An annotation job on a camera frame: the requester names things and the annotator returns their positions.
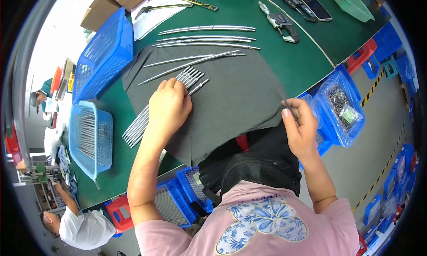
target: green plastic basket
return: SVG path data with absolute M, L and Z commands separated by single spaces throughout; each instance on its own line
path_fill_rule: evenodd
M 372 19 L 375 21 L 374 16 L 361 0 L 334 0 L 334 1 L 339 5 L 339 7 L 343 11 L 345 11 L 349 15 L 353 16 L 356 19 L 359 19 L 364 23 L 366 23 L 369 19 Z

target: concrete floor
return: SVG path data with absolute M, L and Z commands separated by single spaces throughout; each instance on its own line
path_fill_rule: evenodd
M 366 76 L 363 68 L 357 69 L 351 77 L 362 98 L 367 95 L 375 83 L 375 79 L 370 80 Z M 366 122 L 354 143 L 348 148 L 334 145 L 322 156 L 335 184 L 337 196 L 347 198 L 351 208 L 362 200 L 382 173 L 398 142 L 403 125 L 405 125 L 405 132 L 402 133 L 392 161 L 381 179 L 353 212 L 357 228 L 362 235 L 370 228 L 363 224 L 366 206 L 376 194 L 382 195 L 384 181 L 390 173 L 402 144 L 412 142 L 406 97 L 403 89 L 400 88 L 400 79 L 396 76 L 387 80 L 384 74 L 375 91 L 363 106 L 363 112 Z M 312 207 L 303 171 L 302 174 L 299 198 Z M 127 256 L 137 256 L 139 248 L 134 229 L 124 232 L 120 238 L 110 239 L 101 249 L 107 256 L 116 256 L 118 250 Z

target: yellow and black tape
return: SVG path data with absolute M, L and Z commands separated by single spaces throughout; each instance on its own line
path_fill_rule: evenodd
M 403 126 L 402 126 L 402 130 L 401 130 L 401 133 L 400 133 L 400 135 L 399 135 L 399 138 L 398 138 L 398 141 L 397 141 L 397 143 L 396 143 L 396 146 L 395 146 L 395 148 L 393 149 L 393 152 L 392 152 L 392 155 L 390 156 L 390 158 L 389 158 L 389 160 L 387 161 L 387 164 L 386 164 L 386 167 L 384 167 L 384 169 L 383 169 L 383 171 L 381 172 L 381 174 L 380 174 L 380 176 L 377 178 L 377 180 L 375 181 L 375 183 L 371 186 L 371 189 L 368 191 L 368 193 L 366 193 L 366 195 L 363 197 L 363 199 L 361 200 L 361 201 L 359 201 L 359 203 L 356 205 L 356 207 L 354 207 L 353 208 L 353 210 L 351 210 L 352 212 L 354 212 L 354 210 L 366 199 L 366 197 L 371 193 L 371 191 L 374 189 L 374 187 L 377 185 L 377 183 L 378 183 L 378 181 L 381 179 L 381 177 L 383 176 L 383 174 L 384 174 L 384 172 L 386 171 L 386 169 L 387 169 L 387 167 L 389 166 L 389 164 L 390 164 L 390 161 L 392 160 L 392 158 L 393 158 L 393 155 L 395 154 L 395 152 L 396 152 L 396 149 L 397 149 L 397 147 L 398 147 L 398 145 L 399 145 L 399 141 L 400 141 L 400 138 L 402 137 L 402 134 L 405 136 L 405 134 L 406 134 L 406 131 L 405 131 L 405 124 L 403 124 Z
M 368 101 L 368 99 L 371 97 L 372 93 L 374 92 L 375 88 L 377 87 L 378 83 L 380 82 L 381 78 L 383 77 L 384 73 L 386 72 L 386 70 L 383 68 L 380 72 L 380 74 L 378 75 L 375 84 L 372 86 L 371 91 L 368 92 L 368 94 L 366 95 L 365 99 L 362 100 L 362 102 L 360 103 L 360 107 L 363 108 L 363 106 L 365 106 L 366 102 Z

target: dark gray cloth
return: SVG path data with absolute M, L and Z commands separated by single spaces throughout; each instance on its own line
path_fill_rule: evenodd
M 148 104 L 158 85 L 175 77 L 173 72 L 146 84 L 142 81 L 190 61 L 142 68 L 168 59 L 221 53 L 235 48 L 216 46 L 146 47 L 123 73 L 126 90 L 136 114 Z M 246 132 L 278 125 L 283 90 L 268 64 L 255 50 L 240 49 L 246 56 L 223 57 L 196 64 L 206 83 L 191 96 L 193 110 L 169 141 L 166 150 L 188 166 L 196 166 L 214 149 Z

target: hand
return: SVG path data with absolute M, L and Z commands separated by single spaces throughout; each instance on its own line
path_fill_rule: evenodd
M 153 142 L 166 145 L 193 109 L 191 98 L 186 94 L 184 84 L 175 78 L 160 83 L 149 101 L 150 119 L 144 137 L 150 136 Z
M 287 99 L 287 101 L 292 110 L 299 116 L 298 126 L 292 112 L 287 108 L 282 110 L 289 148 L 301 162 L 304 162 L 318 155 L 318 151 L 315 148 L 317 120 L 305 100 Z

